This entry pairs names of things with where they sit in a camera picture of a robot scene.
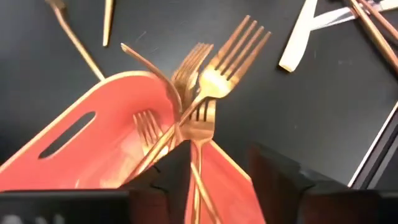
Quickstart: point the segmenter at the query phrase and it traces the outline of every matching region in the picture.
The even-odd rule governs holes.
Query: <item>fork tines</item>
[[[271,34],[267,32],[264,35],[263,26],[255,29],[257,21],[250,24],[249,21],[250,16],[246,16],[209,64],[213,69],[221,71],[222,75],[228,76],[227,79],[231,78],[237,69],[247,70]]]

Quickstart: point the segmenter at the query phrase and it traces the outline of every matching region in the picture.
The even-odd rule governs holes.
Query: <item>black table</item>
[[[117,0],[101,46],[103,1],[66,1],[68,20],[106,76],[145,70],[124,42],[171,75],[197,42],[216,52],[246,14],[273,32],[218,103],[215,141],[245,168],[259,141],[347,184],[398,99],[394,73],[358,22],[312,32],[291,75],[277,63],[303,0]],[[319,0],[316,14],[341,7]],[[386,17],[398,25],[398,12]],[[0,2],[0,150],[5,161],[98,82],[44,2]]]

